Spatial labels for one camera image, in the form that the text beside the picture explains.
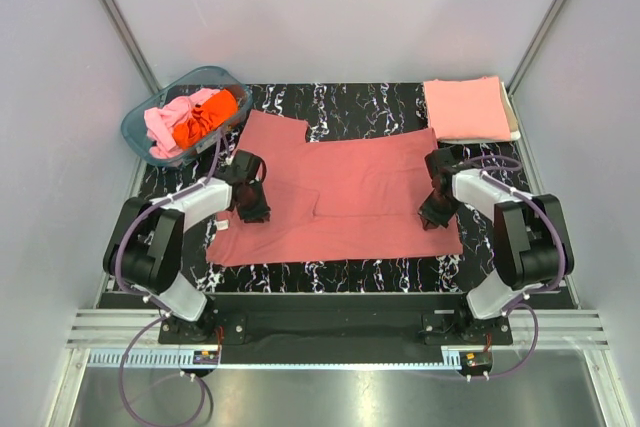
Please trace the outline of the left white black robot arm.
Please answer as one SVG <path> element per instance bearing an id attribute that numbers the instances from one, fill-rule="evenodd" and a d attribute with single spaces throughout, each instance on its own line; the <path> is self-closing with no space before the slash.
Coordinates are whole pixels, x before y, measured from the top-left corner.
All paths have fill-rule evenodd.
<path id="1" fill-rule="evenodd" d="M 121 290 L 142 296 L 165 315 L 163 326 L 186 342 L 222 334 L 214 301 L 181 272 L 184 234 L 219 213 L 245 223 L 264 223 L 271 209 L 264 192 L 266 162 L 238 150 L 231 162 L 174 194 L 122 206 L 103 257 L 103 270 Z"/>

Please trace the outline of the dusty red t-shirt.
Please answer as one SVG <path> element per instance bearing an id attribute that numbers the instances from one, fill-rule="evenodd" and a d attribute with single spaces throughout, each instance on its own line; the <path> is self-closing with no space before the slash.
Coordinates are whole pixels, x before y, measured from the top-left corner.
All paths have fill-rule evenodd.
<path id="1" fill-rule="evenodd" d="M 457 224 L 425 230 L 418 209 L 432 191 L 424 158 L 430 128 L 370 139 L 309 142 L 307 122 L 252 111 L 238 147 L 261 157 L 266 223 L 225 212 L 209 262 L 249 264 L 459 255 Z"/>

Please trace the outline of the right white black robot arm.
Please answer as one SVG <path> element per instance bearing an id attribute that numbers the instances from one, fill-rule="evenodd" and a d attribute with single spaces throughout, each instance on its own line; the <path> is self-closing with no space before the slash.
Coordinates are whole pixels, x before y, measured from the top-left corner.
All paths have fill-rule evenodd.
<path id="1" fill-rule="evenodd" d="M 534 293 L 556 289 L 574 269 L 559 199 L 509 187 L 493 177 L 490 156 L 463 159 L 454 147 L 425 158 L 433 191 L 418 213 L 426 230 L 443 229 L 466 204 L 493 224 L 494 268 L 450 314 L 423 318 L 428 345 L 488 345 L 509 334 L 507 316 Z"/>

